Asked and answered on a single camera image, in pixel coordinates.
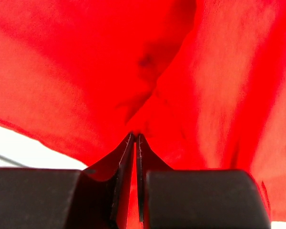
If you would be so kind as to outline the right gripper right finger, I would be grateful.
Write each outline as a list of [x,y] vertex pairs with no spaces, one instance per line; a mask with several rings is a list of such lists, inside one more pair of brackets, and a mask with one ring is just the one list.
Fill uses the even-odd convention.
[[176,170],[136,140],[139,220],[145,229],[269,229],[271,221],[245,171]]

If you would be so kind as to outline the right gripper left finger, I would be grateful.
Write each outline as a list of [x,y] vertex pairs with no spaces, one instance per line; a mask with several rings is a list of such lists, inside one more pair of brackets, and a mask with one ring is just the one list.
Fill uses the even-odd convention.
[[0,168],[0,229],[126,228],[134,142],[85,170]]

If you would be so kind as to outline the red t shirt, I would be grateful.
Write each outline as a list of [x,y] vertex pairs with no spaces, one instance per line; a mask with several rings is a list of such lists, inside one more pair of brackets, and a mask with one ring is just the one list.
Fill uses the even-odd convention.
[[88,165],[141,133],[286,221],[286,0],[0,0],[0,126]]

